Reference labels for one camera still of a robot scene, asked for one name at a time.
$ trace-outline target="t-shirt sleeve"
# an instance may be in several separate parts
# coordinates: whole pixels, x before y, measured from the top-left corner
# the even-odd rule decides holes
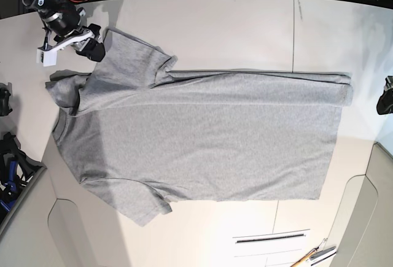
[[[156,190],[129,179],[85,179],[81,185],[139,226],[148,224],[158,214],[172,212],[171,206]]]
[[[125,99],[172,80],[168,72],[176,56],[115,31],[108,31],[105,43],[106,55],[91,74],[47,83],[53,100],[68,115],[123,107]]]

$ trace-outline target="black clamp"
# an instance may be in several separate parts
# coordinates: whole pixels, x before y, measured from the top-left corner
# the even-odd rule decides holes
[[[383,87],[383,94],[379,97],[378,104],[376,105],[378,115],[393,113],[393,76],[387,76],[385,81],[386,84]]]
[[[89,60],[101,62],[105,57],[105,46],[103,43],[98,42],[100,26],[92,23],[87,27],[94,34],[94,39],[89,39],[86,46],[81,51],[76,51],[76,54],[85,56]]]
[[[9,99],[11,93],[7,88],[0,88],[0,117],[5,117],[12,112],[12,109],[9,107]]]
[[[15,161],[18,162],[25,180],[28,180],[34,173],[36,173],[41,167],[35,166],[28,161],[26,154],[19,149],[17,143],[15,142],[15,135],[7,133],[4,135],[3,140],[0,141],[0,181],[7,182],[9,180],[7,172],[8,166],[4,161],[4,155],[10,153],[14,156]]]

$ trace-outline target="white table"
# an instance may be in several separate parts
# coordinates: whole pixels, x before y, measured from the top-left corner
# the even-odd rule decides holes
[[[231,256],[233,236],[311,229],[307,252],[329,235],[347,181],[365,174],[385,121],[375,106],[393,59],[393,11],[328,0],[115,0],[84,7],[89,23],[116,26],[176,54],[178,70],[344,72],[355,90],[318,201],[184,201],[140,228],[79,187],[50,139],[44,162],[56,196],[78,205],[101,266],[241,266]],[[56,67],[36,65],[43,34],[36,14],[0,21],[0,82],[12,82],[18,99],[5,125],[38,160],[57,114],[44,82],[58,69],[90,72],[95,65],[71,49],[59,53]],[[337,244],[341,237],[335,235]],[[266,263],[274,262],[260,257],[248,266]]]

